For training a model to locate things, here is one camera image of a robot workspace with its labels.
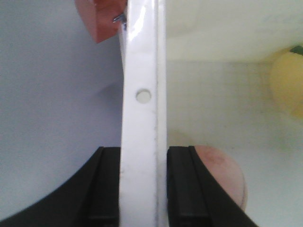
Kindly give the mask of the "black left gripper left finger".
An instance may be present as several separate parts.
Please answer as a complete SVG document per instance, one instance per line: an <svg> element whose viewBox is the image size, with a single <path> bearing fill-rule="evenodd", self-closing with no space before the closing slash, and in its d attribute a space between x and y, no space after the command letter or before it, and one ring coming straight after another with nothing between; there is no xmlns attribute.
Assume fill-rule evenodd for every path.
<svg viewBox="0 0 303 227"><path fill-rule="evenodd" d="M100 147L64 184L2 227L117 227L119 147Z"/></svg>

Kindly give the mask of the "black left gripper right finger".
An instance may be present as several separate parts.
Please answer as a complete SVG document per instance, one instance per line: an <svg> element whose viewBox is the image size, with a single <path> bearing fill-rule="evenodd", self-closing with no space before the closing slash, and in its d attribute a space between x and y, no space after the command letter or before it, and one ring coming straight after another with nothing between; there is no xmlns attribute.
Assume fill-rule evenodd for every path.
<svg viewBox="0 0 303 227"><path fill-rule="evenodd" d="M193 146L169 147L167 209L171 227L254 227L219 185Z"/></svg>

